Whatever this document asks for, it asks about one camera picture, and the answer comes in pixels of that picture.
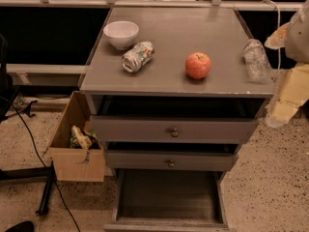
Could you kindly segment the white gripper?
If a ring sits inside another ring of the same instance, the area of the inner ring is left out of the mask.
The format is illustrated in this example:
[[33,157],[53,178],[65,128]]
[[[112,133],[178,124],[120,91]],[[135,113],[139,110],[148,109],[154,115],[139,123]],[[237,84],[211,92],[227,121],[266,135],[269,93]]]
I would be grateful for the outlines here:
[[281,72],[276,79],[275,94],[267,106],[266,124],[272,128],[287,125],[298,110],[309,101],[309,0],[287,22],[277,28],[264,46],[280,49],[285,46],[288,58],[297,63]]

